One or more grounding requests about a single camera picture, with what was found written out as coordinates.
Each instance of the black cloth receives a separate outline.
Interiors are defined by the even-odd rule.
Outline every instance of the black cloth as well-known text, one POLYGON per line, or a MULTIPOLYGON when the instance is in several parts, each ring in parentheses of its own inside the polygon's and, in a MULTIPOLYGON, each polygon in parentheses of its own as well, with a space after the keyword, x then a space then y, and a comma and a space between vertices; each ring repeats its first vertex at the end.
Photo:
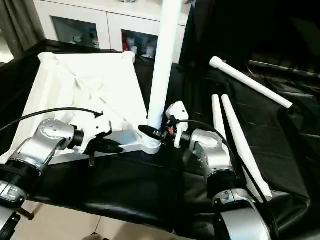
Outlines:
MULTIPOLYGON (((46 40, 1 67, 0 126, 21 116, 41 52, 110 51, 46 40)), ((135 70, 147 107, 153 66, 152 61, 136 59, 135 70)), ((176 64, 172 66, 166 105, 183 101, 190 119, 213 124, 211 96, 228 94, 261 174, 273 190, 270 207, 281 239, 317 239, 319 93, 300 85, 262 83, 292 101, 295 109, 284 109, 218 70, 176 64)), ((9 149, 16 128, 0 132, 1 153, 9 149)), ((228 125, 226 131, 233 146, 228 125)), ((88 166, 88 160, 49 166, 29 199, 175 231, 188 238, 214 239, 215 213, 197 161, 187 150, 165 145, 155 155, 118 154, 98 158, 95 168, 88 166)))

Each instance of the tile floor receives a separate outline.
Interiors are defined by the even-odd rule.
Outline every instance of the tile floor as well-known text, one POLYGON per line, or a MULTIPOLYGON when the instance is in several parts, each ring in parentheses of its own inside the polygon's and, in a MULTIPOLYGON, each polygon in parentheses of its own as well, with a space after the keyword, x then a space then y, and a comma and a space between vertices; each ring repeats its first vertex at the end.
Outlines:
POLYGON ((12 240, 82 240, 95 230, 110 240, 183 240, 151 227, 67 208, 26 201, 23 208, 34 212, 32 221, 21 217, 12 240))
POLYGON ((0 32, 0 63, 8 63, 14 59, 3 34, 0 32))

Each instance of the white cabinet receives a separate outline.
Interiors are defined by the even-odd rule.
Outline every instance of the white cabinet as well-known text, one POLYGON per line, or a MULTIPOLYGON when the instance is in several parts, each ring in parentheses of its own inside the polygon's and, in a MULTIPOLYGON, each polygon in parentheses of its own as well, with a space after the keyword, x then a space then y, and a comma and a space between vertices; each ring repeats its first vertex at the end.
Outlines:
MULTIPOLYGON (((151 45, 156 50, 161 24, 159 21, 109 12, 107 13, 107 17, 112 49, 122 52, 124 50, 123 41, 126 41, 126 38, 133 38, 136 41, 135 45, 138 46, 138 54, 140 53, 139 48, 142 48, 142 45, 151 45)), ((185 30, 185 26, 178 26, 173 54, 174 63, 179 62, 185 30)))
MULTIPOLYGON (((155 58, 162 1, 33 0, 47 39, 155 58)), ((183 4, 173 62, 179 63, 191 4, 183 4)))
POLYGON ((34 3, 47 39, 110 49, 105 11, 41 0, 34 3))

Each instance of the curtain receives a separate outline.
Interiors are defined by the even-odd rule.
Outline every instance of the curtain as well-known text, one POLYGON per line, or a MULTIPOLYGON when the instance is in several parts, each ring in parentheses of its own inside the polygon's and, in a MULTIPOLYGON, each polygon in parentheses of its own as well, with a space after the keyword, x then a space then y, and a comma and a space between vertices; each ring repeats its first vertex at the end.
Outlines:
POLYGON ((14 57, 44 39, 36 18, 33 0, 0 0, 0 29, 14 57))

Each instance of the white tray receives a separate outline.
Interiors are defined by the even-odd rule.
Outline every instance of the white tray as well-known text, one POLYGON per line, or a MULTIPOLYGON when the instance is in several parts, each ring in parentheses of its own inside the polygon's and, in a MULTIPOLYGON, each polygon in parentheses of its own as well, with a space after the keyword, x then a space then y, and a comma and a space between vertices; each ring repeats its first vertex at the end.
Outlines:
MULTIPOLYGON (((102 94, 105 95, 104 100, 117 112, 118 117, 121 116, 125 119, 125 122, 129 123, 134 130, 138 129, 139 124, 147 124, 147 111, 133 65, 134 55, 131 52, 111 54, 53 54, 43 52, 38 55, 38 58, 41 64, 25 105, 23 116, 51 108, 71 107, 75 93, 68 90, 71 86, 67 80, 76 76, 86 80, 102 78, 103 86, 107 86, 102 88, 102 94)), ((102 111, 102 109, 98 109, 98 106, 90 105, 89 107, 97 112, 102 111)), ((66 119, 68 118, 67 112, 72 111, 46 113, 20 122, 10 150, 0 157, 0 163, 5 163, 25 139, 34 135, 42 120, 48 118, 66 119)), ((81 114, 84 118, 90 119, 93 117, 93 114, 90 113, 81 114)), ((117 117, 110 119, 113 126, 112 130, 120 131, 122 130, 120 129, 121 125, 116 120, 117 117)), ((71 155, 72 152, 72 150, 66 149, 59 151, 57 155, 63 158, 62 162, 66 161, 65 158, 72 158, 72 161, 74 161, 88 157, 79 154, 71 155)))

